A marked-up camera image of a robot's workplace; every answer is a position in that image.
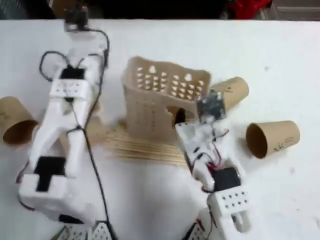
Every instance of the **black wire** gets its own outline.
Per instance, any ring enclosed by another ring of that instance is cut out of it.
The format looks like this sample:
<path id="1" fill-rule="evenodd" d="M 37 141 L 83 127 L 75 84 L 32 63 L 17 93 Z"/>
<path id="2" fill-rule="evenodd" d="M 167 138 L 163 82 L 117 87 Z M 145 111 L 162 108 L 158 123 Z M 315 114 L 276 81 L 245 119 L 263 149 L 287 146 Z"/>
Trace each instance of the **black wire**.
<path id="1" fill-rule="evenodd" d="M 93 111 L 99 101 L 99 98 L 101 96 L 101 93 L 102 93 L 102 85 L 103 85 L 103 81 L 104 81 L 104 73 L 105 73 L 105 69 L 108 67 L 109 65 L 109 51 L 110 51 L 110 40 L 109 40 L 109 37 L 108 35 L 102 31 L 102 30 L 99 30 L 99 29 L 86 29 L 86 31 L 88 32 L 97 32 L 97 33 L 101 33 L 103 34 L 103 36 L 105 37 L 106 39 L 106 43 L 107 43 L 107 46 L 106 46 L 106 49 L 103 51 L 103 61 L 101 63 L 101 69 L 100 69 L 100 77 L 99 77 L 99 85 L 98 85 L 98 93 L 97 93 L 97 96 L 93 102 L 93 105 L 88 113 L 88 117 L 86 119 L 86 122 L 85 122 L 85 125 L 84 127 L 80 126 L 79 122 L 78 122 L 78 119 L 77 119 L 77 115 L 76 115 L 76 112 L 74 110 L 74 107 L 72 105 L 72 103 L 70 102 L 70 106 L 72 108 L 72 111 L 73 111 L 73 114 L 75 116 L 75 120 L 77 121 L 77 126 L 75 128 L 75 130 L 81 130 L 83 132 L 83 135 L 84 135 L 84 138 L 85 138 L 85 142 L 86 142 L 86 146 L 87 146 L 87 149 L 88 149 L 88 153 L 89 153 L 89 157 L 90 157 L 90 160 L 91 160 L 91 163 L 92 163 L 92 167 L 93 167 L 93 170 L 94 170 L 94 173 L 95 173 L 95 176 L 96 176 L 96 179 L 98 181 L 98 185 L 99 185 L 99 189 L 100 189 L 100 193 L 101 193 L 101 197 L 102 197 L 102 201 L 103 201 L 103 207 L 104 207 L 104 212 L 105 212 L 105 218 L 106 218 L 106 225 L 107 225 L 107 228 L 109 229 L 109 232 L 111 234 L 111 238 L 112 240 L 117 240 L 117 236 L 116 236 L 116 233 L 110 223 L 110 218 L 109 218 L 109 213 L 108 213 L 108 207 L 107 207 L 107 201 L 106 201 L 106 197 L 105 197 L 105 191 L 104 191 L 104 188 L 102 186 L 102 182 L 101 182 L 101 178 L 100 178 L 100 175 L 99 175 L 99 172 L 98 172 L 98 168 L 97 168 L 97 165 L 96 165 L 96 162 L 95 162 L 95 159 L 94 159 L 94 155 L 93 155 L 93 152 L 92 152 L 92 148 L 91 148 L 91 144 L 90 144 L 90 141 L 89 141 L 89 138 L 88 138 L 88 134 L 87 134 L 87 126 L 88 126 L 88 123 L 89 123 L 89 120 L 93 114 Z M 68 67 L 72 67 L 71 64 L 70 64 L 70 60 L 68 59 L 68 57 L 66 57 L 65 55 L 63 55 L 61 52 L 58 52 L 58 51 L 47 51 L 45 52 L 42 57 L 41 57 L 41 61 L 40 61 L 40 66 L 39 66 L 39 71 L 41 73 L 41 75 L 46 79 L 48 80 L 49 82 L 52 82 L 53 79 L 46 76 L 43 71 L 42 71 L 42 65 L 43 65 L 43 62 L 44 62 L 44 59 L 45 57 L 48 55 L 48 54 L 57 54 L 57 55 L 60 55 L 61 57 L 63 57 L 63 59 L 65 60 L 66 64 Z M 99 56 L 99 54 L 97 53 L 91 53 L 89 54 L 89 56 Z M 79 63 L 77 64 L 76 68 L 78 68 L 81 64 L 81 62 L 84 60 L 84 58 L 82 58 Z"/>
<path id="2" fill-rule="evenodd" d="M 44 60 L 45 60 L 46 56 L 49 54 L 56 54 L 56 55 L 61 56 L 65 60 L 65 63 L 67 64 L 67 66 L 71 66 L 71 64 L 70 64 L 70 60 L 68 59 L 68 57 L 65 56 L 64 54 L 62 54 L 61 52 L 59 52 L 59 51 L 46 51 L 41 57 L 40 64 L 39 64 L 39 72 L 46 80 L 48 80 L 48 82 L 52 82 L 53 78 L 45 75 L 42 70 L 42 65 L 44 64 Z"/>
<path id="3" fill-rule="evenodd" d="M 209 213 L 210 213 L 210 218 L 211 218 L 211 223 L 210 223 L 210 231 L 209 231 L 209 233 L 208 233 L 208 236 L 204 239 L 204 240 L 208 240 L 209 239 L 209 237 L 210 237 L 210 235 L 211 235 L 211 233 L 212 233 L 212 230 L 213 230 L 213 228 L 214 228 L 214 221 L 215 221 L 215 219 L 214 219 L 214 216 L 213 216 L 213 214 L 212 214 L 212 211 L 209 209 Z"/>
<path id="4" fill-rule="evenodd" d="M 213 158 L 212 158 L 208 153 L 206 153 L 206 152 L 200 152 L 200 153 L 195 157 L 192 168 L 195 166 L 196 161 L 199 160 L 199 159 L 202 157 L 202 155 L 206 155 L 208 158 L 210 158 L 210 160 L 211 160 L 212 164 L 214 165 L 214 167 L 215 167 L 215 168 L 217 167 L 217 165 L 215 165 L 215 161 L 213 160 Z"/>

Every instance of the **white table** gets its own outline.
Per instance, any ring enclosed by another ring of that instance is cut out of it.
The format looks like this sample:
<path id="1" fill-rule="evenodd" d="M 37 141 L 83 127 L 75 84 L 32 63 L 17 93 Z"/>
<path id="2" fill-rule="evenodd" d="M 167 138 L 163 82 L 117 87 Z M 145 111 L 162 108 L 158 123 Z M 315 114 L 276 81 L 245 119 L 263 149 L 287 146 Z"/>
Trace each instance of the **white table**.
<path id="1" fill-rule="evenodd" d="M 110 68 L 103 101 L 109 120 L 125 114 L 120 76 L 127 60 L 139 55 L 205 69 L 218 82 L 243 77 L 250 94 L 233 109 L 226 124 L 234 149 L 247 170 L 257 207 L 272 240 L 320 238 L 320 23 L 267 21 L 126 21 L 97 20 L 111 40 Z M 38 73 L 46 50 L 71 46 L 59 20 L 0 22 L 0 97 L 17 96 L 39 116 L 50 84 Z M 295 121 L 300 143 L 265 160 L 243 148 L 246 126 L 258 121 Z M 205 207 L 188 170 L 181 166 L 107 159 L 95 150 L 109 214 L 121 240 L 179 240 Z M 26 149 L 0 146 L 0 233 L 6 240 L 45 240 L 60 227 L 16 201 L 14 179 Z M 86 192 L 102 209 L 89 159 Z"/>

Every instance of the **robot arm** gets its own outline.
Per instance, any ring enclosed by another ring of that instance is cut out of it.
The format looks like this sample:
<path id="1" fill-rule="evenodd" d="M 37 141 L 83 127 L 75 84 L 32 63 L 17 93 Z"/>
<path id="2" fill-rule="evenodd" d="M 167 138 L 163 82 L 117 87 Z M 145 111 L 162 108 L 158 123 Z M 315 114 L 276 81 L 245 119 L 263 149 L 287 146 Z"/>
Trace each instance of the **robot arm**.
<path id="1" fill-rule="evenodd" d="M 101 62 L 88 56 L 81 66 L 60 69 L 52 81 L 44 120 L 29 155 L 32 174 L 23 176 L 19 196 L 23 203 L 54 221 L 93 226 L 95 209 L 79 197 L 75 183 L 86 147 L 81 128 L 85 127 L 95 100 Z M 67 134 L 68 155 L 48 156 L 48 150 L 61 134 Z"/>
<path id="2" fill-rule="evenodd" d="M 200 99 L 204 101 L 197 104 L 198 109 L 202 109 L 199 122 L 175 126 L 178 146 L 184 153 L 192 177 L 202 183 L 204 192 L 209 193 L 207 205 L 211 222 L 206 225 L 216 229 L 224 240 L 261 239 L 259 221 L 252 212 L 250 194 L 244 183 L 245 172 L 237 159 L 228 154 L 229 131 L 215 129 L 214 121 L 224 117 L 220 114 L 224 109 L 217 96 L 214 93 Z M 185 239 L 198 236 L 194 228 Z M 214 239 L 211 231 L 207 236 L 203 239 Z"/>

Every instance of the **red object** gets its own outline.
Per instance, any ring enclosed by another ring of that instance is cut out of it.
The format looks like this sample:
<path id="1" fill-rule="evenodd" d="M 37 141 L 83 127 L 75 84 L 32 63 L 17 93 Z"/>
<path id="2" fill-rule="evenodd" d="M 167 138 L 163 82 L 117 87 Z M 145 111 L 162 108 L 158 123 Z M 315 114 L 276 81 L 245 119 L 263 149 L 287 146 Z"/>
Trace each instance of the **red object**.
<path id="1" fill-rule="evenodd" d="M 262 8 L 270 8 L 272 0 L 237 0 L 228 3 L 235 19 L 253 19 Z"/>

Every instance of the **brown paper cup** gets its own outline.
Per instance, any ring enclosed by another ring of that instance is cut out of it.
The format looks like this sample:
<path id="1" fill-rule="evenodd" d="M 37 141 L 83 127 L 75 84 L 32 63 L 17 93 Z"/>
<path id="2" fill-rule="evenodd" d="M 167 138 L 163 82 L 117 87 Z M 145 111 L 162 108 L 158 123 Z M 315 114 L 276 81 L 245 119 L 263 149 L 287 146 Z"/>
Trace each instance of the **brown paper cup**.
<path id="1" fill-rule="evenodd" d="M 225 110 L 229 111 L 241 100 L 249 95 L 249 87 L 241 77 L 234 77 L 229 80 L 217 83 L 210 88 L 215 92 L 221 92 L 224 99 Z"/>
<path id="2" fill-rule="evenodd" d="M 0 99 L 0 134 L 9 146 L 26 144 L 32 139 L 37 121 L 14 96 Z"/>
<path id="3" fill-rule="evenodd" d="M 247 146 L 258 159 L 297 144 L 300 131 L 293 121 L 251 123 L 245 133 Z"/>

